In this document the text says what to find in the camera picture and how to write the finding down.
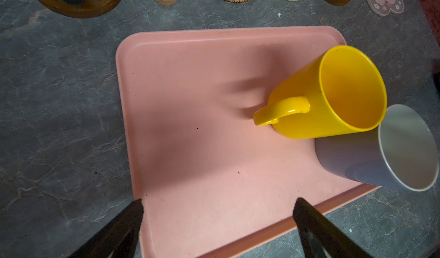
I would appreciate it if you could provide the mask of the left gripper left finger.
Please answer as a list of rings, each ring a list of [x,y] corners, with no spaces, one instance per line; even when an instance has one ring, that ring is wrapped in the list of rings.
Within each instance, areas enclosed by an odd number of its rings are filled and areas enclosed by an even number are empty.
[[[144,208],[141,199],[130,203],[112,221],[73,252],[71,258],[132,258],[139,241]]]

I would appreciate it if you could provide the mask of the white mug purple handle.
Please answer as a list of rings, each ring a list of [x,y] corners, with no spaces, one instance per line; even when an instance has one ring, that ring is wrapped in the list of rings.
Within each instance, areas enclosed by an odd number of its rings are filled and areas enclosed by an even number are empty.
[[[427,191],[440,173],[434,136],[412,108],[389,106],[375,129],[317,138],[315,150],[326,171],[390,189]]]

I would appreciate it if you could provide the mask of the yellow mug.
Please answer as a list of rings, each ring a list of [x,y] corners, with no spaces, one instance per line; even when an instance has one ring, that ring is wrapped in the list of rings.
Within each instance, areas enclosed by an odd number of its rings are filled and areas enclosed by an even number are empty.
[[[376,65],[362,51],[339,45],[279,84],[253,121],[287,138],[312,139],[373,130],[386,110]]]

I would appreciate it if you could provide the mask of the pink plastic tray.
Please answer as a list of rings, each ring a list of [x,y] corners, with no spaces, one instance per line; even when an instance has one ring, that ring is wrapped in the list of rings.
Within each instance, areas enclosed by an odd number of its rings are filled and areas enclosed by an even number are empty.
[[[116,66],[144,258],[229,258],[296,228],[299,197],[326,214],[375,187],[333,175],[311,139],[252,114],[328,49],[330,26],[145,32]]]

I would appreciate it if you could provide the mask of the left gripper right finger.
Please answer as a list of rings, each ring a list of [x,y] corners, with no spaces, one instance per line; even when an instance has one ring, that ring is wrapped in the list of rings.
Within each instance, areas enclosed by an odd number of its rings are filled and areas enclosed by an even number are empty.
[[[292,217],[306,258],[369,258],[366,251],[327,220],[304,198],[298,198]]]

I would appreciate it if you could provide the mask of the dark brown round coaster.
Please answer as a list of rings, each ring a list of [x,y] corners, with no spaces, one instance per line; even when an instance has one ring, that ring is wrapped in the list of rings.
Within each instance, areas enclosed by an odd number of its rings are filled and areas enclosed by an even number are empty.
[[[62,0],[38,0],[46,8],[72,18],[93,18],[114,9],[121,0],[85,0],[80,6],[71,6]]]

